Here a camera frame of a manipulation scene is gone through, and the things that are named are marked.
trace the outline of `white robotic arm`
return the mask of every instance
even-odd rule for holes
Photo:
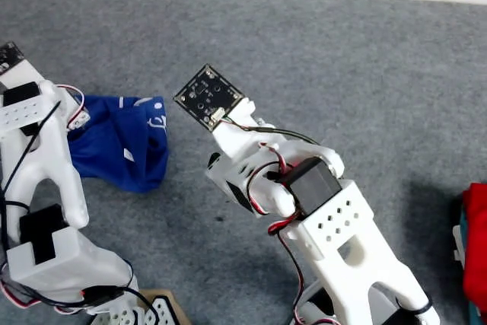
[[[137,305],[137,278],[129,263],[78,230],[88,224],[88,211],[66,133],[86,123],[88,113],[64,88],[44,80],[13,43],[0,48],[0,83],[6,89],[0,147],[8,263],[0,273],[2,291],[8,268],[12,281],[52,306],[110,313],[112,324],[151,323]],[[61,205],[30,212],[33,193],[44,179],[59,188]]]
[[[174,100],[223,151],[212,156],[206,175],[255,215],[285,218],[273,229],[294,241],[317,275],[291,323],[440,323],[431,299],[384,240],[355,182],[342,179],[344,164],[334,150],[255,120],[253,102],[209,65]],[[345,243],[350,251],[344,258],[339,248]],[[376,283],[395,294],[397,306],[372,287]],[[328,315],[316,300],[323,289],[333,303]]]

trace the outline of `white wire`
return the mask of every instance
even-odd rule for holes
[[[76,309],[76,310],[73,310],[71,312],[66,312],[64,310],[60,310],[57,306],[54,306],[53,308],[54,308],[54,311],[57,312],[60,315],[74,315],[77,312],[81,311],[81,309]]]
[[[0,289],[2,290],[3,295],[7,298],[14,306],[25,310],[29,306],[23,306],[22,304],[18,304],[14,298],[12,298],[7,291],[5,291],[5,287],[2,282],[0,282]]]
[[[74,118],[83,110],[84,108],[84,93],[81,91],[81,89],[78,89],[77,87],[74,87],[73,85],[69,84],[56,84],[56,87],[58,88],[64,88],[64,89],[70,89],[72,91],[77,92],[78,94],[81,95],[81,102],[79,104],[79,107],[76,109],[76,111],[68,118],[68,126],[73,122]]]

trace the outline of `circuit board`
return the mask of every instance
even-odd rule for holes
[[[207,64],[176,94],[174,100],[211,132],[244,97]]]
[[[0,47],[0,75],[3,75],[8,70],[12,69],[23,59],[25,59],[25,57],[15,43],[7,42]]]

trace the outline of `blue cloth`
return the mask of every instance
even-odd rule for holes
[[[99,177],[122,190],[143,193],[159,186],[167,165],[162,97],[88,95],[90,121],[68,134],[72,162],[82,177]]]
[[[462,234],[462,244],[464,250],[466,250],[466,235],[468,232],[468,225],[466,223],[465,211],[462,210],[462,215],[460,216],[460,233]],[[470,325],[484,325],[482,319],[479,317],[477,312],[477,307],[474,303],[469,302],[469,319]]]

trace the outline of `red object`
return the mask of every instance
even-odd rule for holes
[[[487,184],[472,183],[463,192],[468,232],[463,290],[471,302],[487,313]]]

